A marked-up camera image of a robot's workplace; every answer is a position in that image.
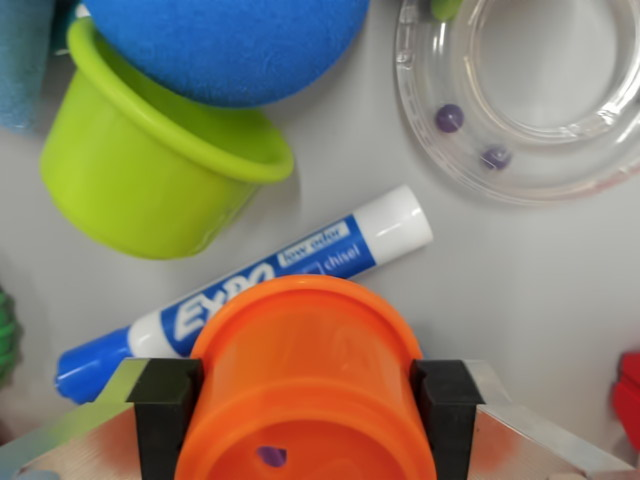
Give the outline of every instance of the purple hole in cup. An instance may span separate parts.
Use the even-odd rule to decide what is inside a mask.
[[[287,464],[287,451],[284,448],[258,447],[256,453],[270,467],[282,468]]]
[[[506,147],[496,145],[484,152],[480,158],[491,170],[504,170],[511,163],[513,155]]]
[[[444,133],[454,133],[464,124],[464,112],[458,105],[449,103],[438,110],[436,126]]]

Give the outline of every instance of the white table surface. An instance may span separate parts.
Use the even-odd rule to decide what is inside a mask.
[[[619,355],[640,346],[640,178],[540,209],[459,187],[405,124],[393,69],[398,7],[373,0],[339,64],[267,109],[296,173],[262,189],[206,252],[185,260],[109,250],[51,204],[38,156],[72,71],[68,59],[52,63],[39,133],[0,132],[0,284],[22,327],[20,364],[0,391],[1,436],[73,408],[52,383],[65,350],[407,183],[436,242],[358,280],[396,306],[432,357],[488,360],[515,400],[632,458],[609,394]]]

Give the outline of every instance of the blue sphere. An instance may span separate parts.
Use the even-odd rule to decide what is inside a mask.
[[[86,0],[132,65],[174,92],[254,107],[303,89],[360,30],[369,0]]]

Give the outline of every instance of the orange cup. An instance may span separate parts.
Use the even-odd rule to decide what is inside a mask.
[[[263,283],[220,310],[192,356],[205,381],[176,479],[436,478],[409,385],[420,347],[365,288]]]

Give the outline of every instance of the lime green cup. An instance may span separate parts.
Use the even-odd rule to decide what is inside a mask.
[[[107,45],[90,19],[69,46],[78,66],[45,145],[54,203],[90,237],[169,259],[206,248],[293,155],[255,110],[202,105],[161,87]]]

